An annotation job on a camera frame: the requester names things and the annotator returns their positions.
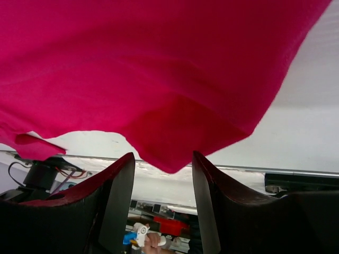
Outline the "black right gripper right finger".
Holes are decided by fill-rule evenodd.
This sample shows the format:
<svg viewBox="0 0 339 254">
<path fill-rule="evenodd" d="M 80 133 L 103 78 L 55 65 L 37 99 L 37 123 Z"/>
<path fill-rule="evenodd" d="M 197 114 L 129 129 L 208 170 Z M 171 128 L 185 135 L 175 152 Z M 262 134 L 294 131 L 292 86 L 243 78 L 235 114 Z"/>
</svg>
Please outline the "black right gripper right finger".
<svg viewBox="0 0 339 254">
<path fill-rule="evenodd" d="M 338 191 L 262 194 L 193 153 L 204 253 L 338 253 Z"/>
</svg>

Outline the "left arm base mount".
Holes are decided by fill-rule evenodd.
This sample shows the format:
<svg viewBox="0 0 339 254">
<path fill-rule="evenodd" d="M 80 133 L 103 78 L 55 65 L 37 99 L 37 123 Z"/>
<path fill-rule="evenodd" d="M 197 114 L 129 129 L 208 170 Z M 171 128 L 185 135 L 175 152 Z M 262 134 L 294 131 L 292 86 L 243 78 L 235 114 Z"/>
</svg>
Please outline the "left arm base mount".
<svg viewBox="0 0 339 254">
<path fill-rule="evenodd" d="M 23 159 L 14 156 L 15 161 L 8 168 L 8 176 L 18 187 L 1 193 L 2 201 L 22 203 L 36 199 L 44 200 L 58 192 L 70 179 L 84 179 L 90 175 L 84 169 L 67 162 L 62 157 L 50 157 L 45 161 Z M 21 183 L 11 174 L 13 166 L 19 165 L 28 170 Z"/>
</svg>

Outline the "operator hand in background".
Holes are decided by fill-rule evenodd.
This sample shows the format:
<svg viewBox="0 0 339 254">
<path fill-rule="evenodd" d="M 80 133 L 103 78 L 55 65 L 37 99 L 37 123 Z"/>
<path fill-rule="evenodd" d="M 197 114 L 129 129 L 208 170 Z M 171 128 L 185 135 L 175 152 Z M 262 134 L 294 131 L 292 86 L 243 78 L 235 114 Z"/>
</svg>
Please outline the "operator hand in background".
<svg viewBox="0 0 339 254">
<path fill-rule="evenodd" d="M 143 252 L 145 254 L 160 254 L 161 247 L 158 245 L 160 243 L 160 235 L 158 233 L 148 233 L 145 237 L 145 246 L 143 247 Z"/>
</svg>

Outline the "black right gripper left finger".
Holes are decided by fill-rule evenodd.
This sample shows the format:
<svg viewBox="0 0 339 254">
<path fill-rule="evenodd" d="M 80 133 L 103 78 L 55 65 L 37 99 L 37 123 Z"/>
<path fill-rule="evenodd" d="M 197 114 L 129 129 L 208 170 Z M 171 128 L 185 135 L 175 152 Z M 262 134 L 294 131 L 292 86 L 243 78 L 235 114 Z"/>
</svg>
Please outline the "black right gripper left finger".
<svg viewBox="0 0 339 254">
<path fill-rule="evenodd" d="M 1 200 L 1 253 L 121 253 L 135 157 L 45 200 Z"/>
</svg>

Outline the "red t shirt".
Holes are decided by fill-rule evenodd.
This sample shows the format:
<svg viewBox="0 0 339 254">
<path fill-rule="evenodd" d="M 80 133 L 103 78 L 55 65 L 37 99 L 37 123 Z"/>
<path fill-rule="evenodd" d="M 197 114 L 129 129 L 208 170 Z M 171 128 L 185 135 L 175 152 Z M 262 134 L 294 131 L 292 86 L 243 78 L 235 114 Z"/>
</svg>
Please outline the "red t shirt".
<svg viewBox="0 0 339 254">
<path fill-rule="evenodd" d="M 1 143 L 123 135 L 166 173 L 250 136 L 329 1 L 1 1 Z"/>
</svg>

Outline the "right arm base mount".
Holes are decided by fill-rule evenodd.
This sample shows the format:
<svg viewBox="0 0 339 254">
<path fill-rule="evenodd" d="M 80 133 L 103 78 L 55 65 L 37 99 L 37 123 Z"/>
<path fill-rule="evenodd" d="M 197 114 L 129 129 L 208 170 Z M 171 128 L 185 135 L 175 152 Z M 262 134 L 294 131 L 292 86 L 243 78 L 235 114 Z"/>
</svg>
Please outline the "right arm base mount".
<svg viewBox="0 0 339 254">
<path fill-rule="evenodd" d="M 291 192 L 337 191 L 338 178 L 271 174 L 264 176 L 265 191 L 276 197 Z"/>
</svg>

